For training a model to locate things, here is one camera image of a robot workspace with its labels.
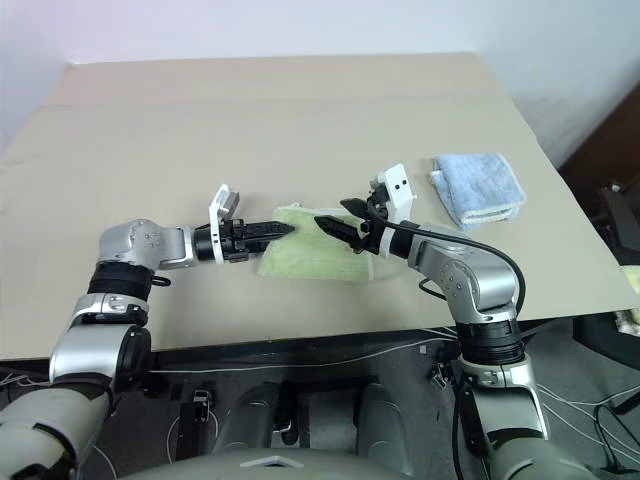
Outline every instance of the white wall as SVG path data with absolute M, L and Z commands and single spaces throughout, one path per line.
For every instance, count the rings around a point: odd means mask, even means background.
M 640 80 L 636 0 L 0 1 L 0 148 L 65 61 L 474 51 L 556 165 Z

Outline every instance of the beige table surface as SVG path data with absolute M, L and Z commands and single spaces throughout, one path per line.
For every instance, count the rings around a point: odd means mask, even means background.
M 498 151 L 528 195 L 476 240 L 527 279 L 521 320 L 638 306 L 505 90 L 473 55 L 305 57 L 70 67 L 2 161 L 0 358 L 48 356 L 93 273 L 101 232 L 144 217 L 200 225 L 220 183 L 237 216 L 365 197 L 397 162 L 413 219 L 452 225 L 427 180 L 438 153 Z M 170 272 L 154 349 L 451 325 L 398 259 L 369 284 L 262 278 L 258 260 Z

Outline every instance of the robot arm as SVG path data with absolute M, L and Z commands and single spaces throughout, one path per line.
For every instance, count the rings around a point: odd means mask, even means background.
M 147 299 L 153 285 L 170 284 L 156 271 L 247 260 L 293 230 L 232 220 L 238 200 L 223 185 L 208 225 L 164 228 L 135 220 L 103 233 L 89 289 L 51 356 L 51 387 L 0 411 L 0 479 L 68 479 L 80 468 L 113 411 L 114 394 L 147 370 Z
M 356 253 L 406 259 L 409 268 L 440 287 L 461 348 L 451 365 L 456 410 L 468 449 L 489 460 L 494 480 L 595 478 L 548 441 L 516 320 L 524 296 L 519 268 L 502 252 L 459 232 L 410 222 L 413 198 L 404 167 L 396 165 L 371 182 L 366 201 L 341 202 L 363 219 L 364 235 L 331 216 L 316 217 L 316 223 Z

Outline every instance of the green cloth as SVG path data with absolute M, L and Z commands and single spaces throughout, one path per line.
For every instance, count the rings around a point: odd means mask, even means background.
M 371 255 L 368 252 L 354 254 L 349 245 L 324 233 L 313 219 L 316 215 L 327 214 L 335 215 L 353 226 L 361 221 L 341 209 L 281 207 L 274 210 L 273 219 L 295 227 L 295 231 L 269 244 L 262 256 L 258 274 L 352 282 L 371 280 Z

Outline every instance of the chair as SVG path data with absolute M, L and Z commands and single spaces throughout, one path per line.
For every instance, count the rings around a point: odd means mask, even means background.
M 620 265 L 640 265 L 640 177 L 614 191 L 599 193 L 603 211 L 591 219 Z M 613 313 L 583 315 L 573 320 L 573 338 L 587 348 L 640 370 L 640 337 L 618 332 Z M 624 415 L 640 405 L 640 392 L 612 408 Z

